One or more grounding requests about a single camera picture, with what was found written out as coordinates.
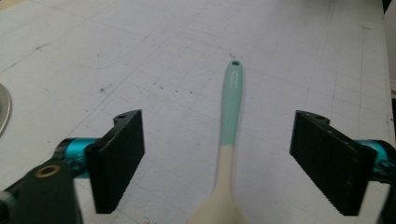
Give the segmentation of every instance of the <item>metal plate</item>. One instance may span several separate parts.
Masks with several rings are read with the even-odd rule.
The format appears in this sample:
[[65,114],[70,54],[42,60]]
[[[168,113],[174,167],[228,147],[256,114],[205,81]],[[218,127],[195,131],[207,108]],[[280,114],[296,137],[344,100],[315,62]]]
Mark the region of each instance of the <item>metal plate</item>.
[[0,84],[0,135],[7,126],[11,113],[11,97],[8,90]]

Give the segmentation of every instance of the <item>white table surface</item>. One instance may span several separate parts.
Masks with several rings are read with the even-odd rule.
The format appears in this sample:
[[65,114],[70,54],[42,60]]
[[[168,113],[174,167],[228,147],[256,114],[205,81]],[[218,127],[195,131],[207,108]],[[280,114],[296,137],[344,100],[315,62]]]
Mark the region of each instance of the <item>white table surface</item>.
[[77,180],[85,223],[186,223],[212,189],[221,84],[245,66],[233,191],[249,223],[373,224],[387,186],[341,216],[289,154],[295,110],[394,145],[380,0],[35,0],[0,11],[13,111],[0,189],[66,137],[100,137],[143,109],[147,153],[109,216]]

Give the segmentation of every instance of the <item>spatula handle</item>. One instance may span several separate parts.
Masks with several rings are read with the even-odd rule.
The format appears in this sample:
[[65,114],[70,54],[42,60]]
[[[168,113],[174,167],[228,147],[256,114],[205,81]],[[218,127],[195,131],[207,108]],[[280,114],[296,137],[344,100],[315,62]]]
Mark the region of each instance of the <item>spatula handle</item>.
[[221,108],[222,146],[234,146],[236,128],[238,125],[239,109],[241,106],[243,89],[243,67],[237,60],[232,60],[226,70]]

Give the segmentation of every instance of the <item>mint green handle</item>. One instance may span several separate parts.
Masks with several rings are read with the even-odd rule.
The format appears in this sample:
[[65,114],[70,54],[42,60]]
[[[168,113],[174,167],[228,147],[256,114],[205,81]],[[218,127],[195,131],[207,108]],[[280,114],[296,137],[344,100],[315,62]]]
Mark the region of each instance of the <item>mint green handle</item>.
[[220,134],[222,146],[235,145],[242,89],[243,67],[239,61],[233,60],[228,64],[223,86]]

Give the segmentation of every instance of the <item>spatula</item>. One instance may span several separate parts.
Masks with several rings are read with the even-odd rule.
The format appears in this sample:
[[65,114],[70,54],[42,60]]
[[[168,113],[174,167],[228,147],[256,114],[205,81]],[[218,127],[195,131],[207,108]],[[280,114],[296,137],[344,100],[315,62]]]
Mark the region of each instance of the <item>spatula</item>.
[[246,219],[233,198],[233,151],[242,99],[242,64],[231,61],[225,74],[218,170],[209,198],[189,217],[188,224],[245,224]]

